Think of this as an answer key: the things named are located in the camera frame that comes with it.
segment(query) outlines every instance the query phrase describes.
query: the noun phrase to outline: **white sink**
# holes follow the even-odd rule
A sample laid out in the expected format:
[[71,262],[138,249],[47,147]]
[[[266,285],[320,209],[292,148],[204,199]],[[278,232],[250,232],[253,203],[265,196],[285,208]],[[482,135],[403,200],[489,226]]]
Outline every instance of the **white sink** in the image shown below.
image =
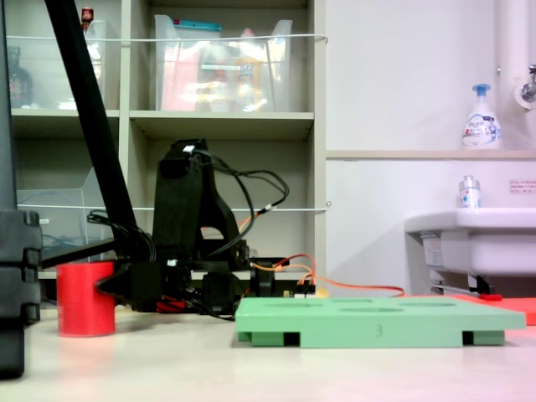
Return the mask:
[[423,240],[435,271],[475,275],[536,276],[536,209],[455,209],[405,221]]

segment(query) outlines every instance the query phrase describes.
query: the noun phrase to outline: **green foam board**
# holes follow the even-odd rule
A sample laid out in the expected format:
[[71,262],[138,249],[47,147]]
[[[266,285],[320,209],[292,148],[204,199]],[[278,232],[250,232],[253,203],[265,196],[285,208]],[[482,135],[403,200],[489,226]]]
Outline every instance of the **green foam board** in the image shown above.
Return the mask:
[[254,298],[236,312],[241,342],[302,348],[438,348],[503,345],[504,330],[526,327],[511,312],[450,297]]

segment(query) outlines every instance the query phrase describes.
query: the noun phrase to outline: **table surface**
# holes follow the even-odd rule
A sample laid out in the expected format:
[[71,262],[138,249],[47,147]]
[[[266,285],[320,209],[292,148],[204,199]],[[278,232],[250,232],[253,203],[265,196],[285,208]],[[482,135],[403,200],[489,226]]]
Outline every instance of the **table surface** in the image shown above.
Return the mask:
[[118,311],[117,333],[60,338],[55,311],[27,331],[27,370],[2,402],[536,401],[536,327],[503,347],[250,348],[211,317]]

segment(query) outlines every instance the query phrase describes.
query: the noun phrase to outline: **clear plastic bin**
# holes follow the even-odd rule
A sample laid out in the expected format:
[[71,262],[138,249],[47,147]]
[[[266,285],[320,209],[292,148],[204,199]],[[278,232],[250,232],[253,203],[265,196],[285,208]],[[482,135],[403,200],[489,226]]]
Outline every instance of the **clear plastic bin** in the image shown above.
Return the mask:
[[[85,37],[105,107],[118,109],[120,44],[99,40],[117,35],[106,21],[93,21]],[[76,110],[55,40],[8,38],[8,65],[13,108]]]
[[[183,42],[166,16],[155,16],[157,110],[290,111],[290,38]],[[272,35],[291,34],[292,21]]]
[[[30,209],[39,214],[44,258],[60,251],[113,238],[108,226],[89,224],[86,221],[86,216],[94,207],[101,208],[104,205],[93,169],[82,188],[18,190],[17,199],[20,209]],[[86,260],[101,259],[105,257],[96,255]]]

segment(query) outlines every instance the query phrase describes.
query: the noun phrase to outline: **red cup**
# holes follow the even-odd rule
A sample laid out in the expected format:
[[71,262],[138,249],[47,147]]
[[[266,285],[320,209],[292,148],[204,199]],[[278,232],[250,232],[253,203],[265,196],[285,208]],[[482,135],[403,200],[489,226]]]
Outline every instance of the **red cup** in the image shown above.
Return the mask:
[[98,280],[114,273],[113,262],[58,266],[58,325],[61,337],[99,337],[116,330],[116,300],[96,290]]

